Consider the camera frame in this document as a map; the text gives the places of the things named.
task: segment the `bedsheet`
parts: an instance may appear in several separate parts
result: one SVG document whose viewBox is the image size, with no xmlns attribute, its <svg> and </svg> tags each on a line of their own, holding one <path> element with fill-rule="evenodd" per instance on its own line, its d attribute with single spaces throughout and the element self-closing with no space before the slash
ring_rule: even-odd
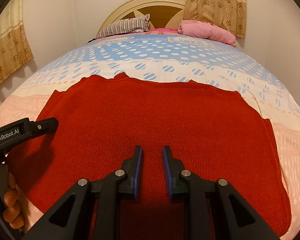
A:
<svg viewBox="0 0 300 240">
<path fill-rule="evenodd" d="M 65 91 L 82 77 L 113 78 L 122 72 L 153 82 L 194 80 L 238 91 L 263 118 L 269 118 L 292 213 L 290 229 L 281 239 L 291 240 L 297 234 L 300 230 L 300 107 L 273 74 L 232 46 L 158 32 L 96 40 L 52 61 L 27 79 L 0 106 L 0 127 L 24 117 L 36 120 L 54 90 Z M 20 200 L 26 207 L 26 228 L 30 228 L 42 213 L 22 192 Z"/>
</svg>

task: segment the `metal screw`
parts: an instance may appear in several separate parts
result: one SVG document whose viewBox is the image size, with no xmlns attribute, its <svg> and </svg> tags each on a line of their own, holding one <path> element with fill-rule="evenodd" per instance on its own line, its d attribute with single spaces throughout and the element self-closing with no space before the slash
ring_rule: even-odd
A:
<svg viewBox="0 0 300 240">
<path fill-rule="evenodd" d="M 221 185 L 221 186 L 226 186 L 228 184 L 228 181 L 226 181 L 225 179 L 219 179 L 218 180 L 218 183 Z"/>
<path fill-rule="evenodd" d="M 121 177 L 121 176 L 123 176 L 124 174 L 125 174 L 125 172 L 124 172 L 124 170 L 117 170 L 117 171 L 115 171 L 115 173 L 114 173 L 116 176 L 118 176 L 118 177 Z"/>
<path fill-rule="evenodd" d="M 181 175 L 185 176 L 185 177 L 189 177 L 191 175 L 191 172 L 188 170 L 183 170 L 183 171 L 181 171 Z"/>
<path fill-rule="evenodd" d="M 86 179 L 79 179 L 78 184 L 79 186 L 85 186 L 87 185 L 88 181 Z"/>
</svg>

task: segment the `red sweater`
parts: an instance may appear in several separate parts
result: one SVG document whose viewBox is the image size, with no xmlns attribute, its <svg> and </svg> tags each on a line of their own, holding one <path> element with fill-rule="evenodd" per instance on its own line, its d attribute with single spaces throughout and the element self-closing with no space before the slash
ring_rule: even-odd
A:
<svg viewBox="0 0 300 240">
<path fill-rule="evenodd" d="M 168 199 L 162 147 L 204 179 L 227 179 L 278 236 L 291 222 L 269 119 L 238 92 L 196 82 L 156 83 L 93 75 L 55 91 L 38 120 L 59 127 L 15 147 L 7 163 L 17 184 L 42 212 L 80 178 L 120 168 L 141 145 L 144 161 L 136 201 L 122 201 L 122 239 L 183 239 L 183 206 Z"/>
</svg>

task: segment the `headboard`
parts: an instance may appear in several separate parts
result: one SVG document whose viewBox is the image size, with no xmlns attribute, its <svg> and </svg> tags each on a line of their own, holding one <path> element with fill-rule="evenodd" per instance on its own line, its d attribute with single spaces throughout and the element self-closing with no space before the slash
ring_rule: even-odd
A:
<svg viewBox="0 0 300 240">
<path fill-rule="evenodd" d="M 115 10 L 102 24 L 150 14 L 150 29 L 177 29 L 183 19 L 186 0 L 130 0 Z"/>
</svg>

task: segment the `wall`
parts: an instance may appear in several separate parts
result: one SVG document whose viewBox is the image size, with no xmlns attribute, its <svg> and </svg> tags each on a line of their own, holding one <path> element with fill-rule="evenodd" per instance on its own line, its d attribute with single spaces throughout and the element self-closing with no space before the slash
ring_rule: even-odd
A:
<svg viewBox="0 0 300 240">
<path fill-rule="evenodd" d="M 24 0 L 34 60 L 0 85 L 0 104 L 37 69 L 95 37 L 128 0 Z M 300 105 L 300 9 L 293 0 L 247 0 L 244 51 L 285 84 Z"/>
<path fill-rule="evenodd" d="M 78 47 L 72 0 L 23 0 L 24 28 L 34 59 L 0 85 L 0 104 L 38 69 Z"/>
</svg>

